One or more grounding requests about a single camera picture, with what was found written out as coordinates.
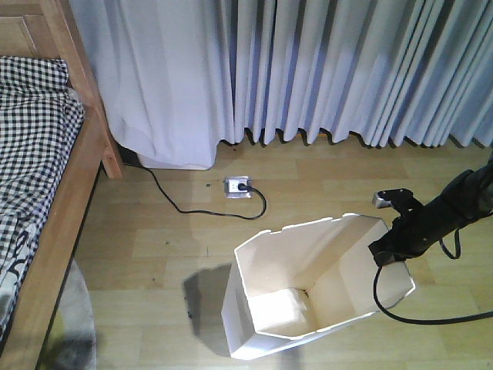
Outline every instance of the black and white checkered blanket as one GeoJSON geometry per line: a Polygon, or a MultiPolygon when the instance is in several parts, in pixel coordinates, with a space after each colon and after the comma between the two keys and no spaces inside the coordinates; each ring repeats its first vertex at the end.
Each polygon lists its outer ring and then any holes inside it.
{"type": "Polygon", "coordinates": [[[0,341],[83,120],[64,61],[0,57],[0,341]]]}

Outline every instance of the laminate floor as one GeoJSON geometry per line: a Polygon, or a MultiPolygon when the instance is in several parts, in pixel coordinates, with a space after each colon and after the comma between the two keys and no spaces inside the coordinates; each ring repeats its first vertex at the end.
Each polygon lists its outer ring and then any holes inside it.
{"type": "MultiPolygon", "coordinates": [[[[250,175],[269,201],[259,220],[178,214],[150,175],[126,168],[124,180],[99,177],[76,260],[96,316],[100,370],[418,370],[493,368],[493,319],[422,327],[381,313],[325,338],[250,362],[227,357],[220,309],[233,249],[260,230],[279,230],[346,212],[382,217],[373,193],[395,187],[433,199],[456,175],[486,164],[489,149],[453,143],[371,149],[355,136],[290,143],[220,144],[207,171],[157,170],[183,209],[253,215],[257,198],[228,200],[223,178],[250,175]]],[[[442,318],[493,309],[492,220],[462,233],[463,256],[451,261],[434,245],[408,261],[418,289],[395,311],[442,318]]],[[[446,238],[452,245],[452,239],[446,238]]]]}

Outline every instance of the floor outlet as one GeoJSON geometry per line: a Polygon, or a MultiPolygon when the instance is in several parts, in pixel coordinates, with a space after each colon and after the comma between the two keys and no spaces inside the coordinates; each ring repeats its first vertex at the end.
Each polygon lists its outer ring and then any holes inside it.
{"type": "Polygon", "coordinates": [[[244,183],[251,186],[249,176],[229,176],[224,178],[224,195],[226,198],[251,198],[252,194],[248,190],[240,190],[238,186],[244,183]]]}

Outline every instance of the white trash bin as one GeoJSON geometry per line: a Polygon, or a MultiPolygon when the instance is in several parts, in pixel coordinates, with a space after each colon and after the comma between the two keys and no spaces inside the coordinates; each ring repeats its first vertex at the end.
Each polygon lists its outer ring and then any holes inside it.
{"type": "MultiPolygon", "coordinates": [[[[368,245],[387,231],[380,218],[345,214],[265,230],[237,247],[222,310],[231,357],[302,345],[376,312],[377,265],[368,245]]],[[[404,262],[383,268],[385,307],[413,290],[404,262]]]]}

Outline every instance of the black cable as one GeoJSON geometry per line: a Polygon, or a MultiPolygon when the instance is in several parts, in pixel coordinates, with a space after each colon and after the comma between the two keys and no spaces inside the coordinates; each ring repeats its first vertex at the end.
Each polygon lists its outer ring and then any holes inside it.
{"type": "Polygon", "coordinates": [[[493,311],[488,311],[488,312],[483,312],[480,314],[471,314],[469,316],[460,316],[457,318],[441,318],[441,319],[434,319],[434,320],[420,320],[416,318],[403,318],[401,316],[398,316],[396,314],[393,314],[389,310],[387,310],[382,303],[378,300],[378,294],[377,294],[377,286],[378,286],[378,278],[380,277],[380,273],[382,271],[382,266],[378,268],[377,274],[375,275],[375,279],[373,281],[373,299],[375,300],[375,303],[377,304],[378,308],[382,312],[384,312],[389,318],[393,318],[394,320],[404,322],[406,324],[416,324],[416,325],[448,325],[448,324],[457,324],[459,322],[469,322],[469,321],[475,321],[475,320],[481,320],[483,318],[493,318],[493,311]]]}
{"type": "Polygon", "coordinates": [[[444,243],[443,239],[440,239],[440,247],[443,250],[443,252],[449,257],[451,260],[458,260],[461,257],[461,236],[459,234],[459,230],[457,229],[454,233],[454,240],[455,240],[455,254],[452,254],[448,249],[447,246],[444,243]]]}
{"type": "Polygon", "coordinates": [[[262,217],[263,214],[265,214],[265,212],[267,210],[267,200],[265,199],[265,196],[258,189],[254,188],[254,187],[250,187],[247,185],[244,185],[245,187],[242,187],[243,184],[240,184],[238,186],[239,190],[251,191],[252,193],[255,193],[256,195],[258,195],[260,197],[260,199],[262,200],[262,210],[256,216],[248,217],[248,216],[242,216],[241,214],[224,214],[221,212],[214,212],[211,210],[182,210],[178,207],[178,205],[174,202],[174,200],[171,199],[171,197],[166,193],[166,191],[164,191],[164,189],[161,187],[161,184],[159,183],[159,180],[157,179],[156,175],[154,174],[154,172],[151,169],[144,167],[144,166],[141,166],[141,165],[138,165],[138,164],[131,164],[131,163],[124,163],[124,164],[126,166],[129,166],[129,167],[140,168],[141,170],[145,170],[145,171],[149,172],[153,176],[154,182],[156,183],[157,187],[159,188],[159,191],[171,203],[171,205],[175,208],[175,210],[177,210],[181,214],[209,214],[211,216],[237,217],[237,218],[241,218],[242,220],[256,220],[256,219],[262,217]]]}

